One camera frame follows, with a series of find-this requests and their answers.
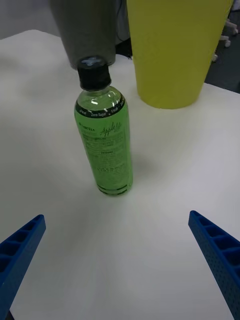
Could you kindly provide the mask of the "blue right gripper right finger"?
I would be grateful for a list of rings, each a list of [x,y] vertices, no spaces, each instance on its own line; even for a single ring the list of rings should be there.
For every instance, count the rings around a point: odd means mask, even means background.
[[[188,226],[233,318],[240,319],[240,242],[195,210]]]

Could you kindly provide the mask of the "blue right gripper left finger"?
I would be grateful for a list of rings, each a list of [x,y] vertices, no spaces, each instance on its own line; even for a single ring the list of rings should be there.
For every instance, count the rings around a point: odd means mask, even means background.
[[[0,319],[4,320],[46,230],[40,214],[0,244]]]

